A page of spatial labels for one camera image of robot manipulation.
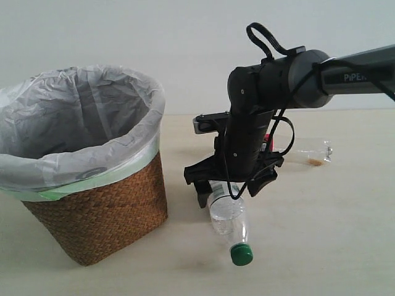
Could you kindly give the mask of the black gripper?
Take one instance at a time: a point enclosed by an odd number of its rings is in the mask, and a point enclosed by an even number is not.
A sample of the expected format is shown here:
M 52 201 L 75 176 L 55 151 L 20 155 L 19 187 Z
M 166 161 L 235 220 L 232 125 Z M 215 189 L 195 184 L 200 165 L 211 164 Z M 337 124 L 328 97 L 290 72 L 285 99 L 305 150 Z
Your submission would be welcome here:
M 261 151 L 273 114 L 273 110 L 229 112 L 225 129 L 214 140 L 214 155 L 185 168 L 185 181 L 194 183 L 201 208 L 210 196 L 208 180 L 248 182 L 248 192 L 255 197 L 277 179 L 274 167 L 281 166 L 283 159 L 277 152 L 264 156 Z

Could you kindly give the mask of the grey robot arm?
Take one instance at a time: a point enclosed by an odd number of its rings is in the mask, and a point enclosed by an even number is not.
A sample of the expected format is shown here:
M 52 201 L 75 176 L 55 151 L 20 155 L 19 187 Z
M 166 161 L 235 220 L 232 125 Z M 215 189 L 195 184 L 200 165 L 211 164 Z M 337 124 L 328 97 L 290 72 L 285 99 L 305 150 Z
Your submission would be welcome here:
M 281 152 L 272 152 L 265 135 L 286 109 L 316 109 L 338 94 L 384 93 L 394 97 L 394 47 L 330 58 L 319 50 L 301 50 L 277 60 L 235 68 L 228 77 L 227 112 L 194 118 L 196 134 L 217 132 L 214 154 L 185 168 L 200 207 L 212 192 L 210 181 L 242 183 L 255 196 L 276 180 Z

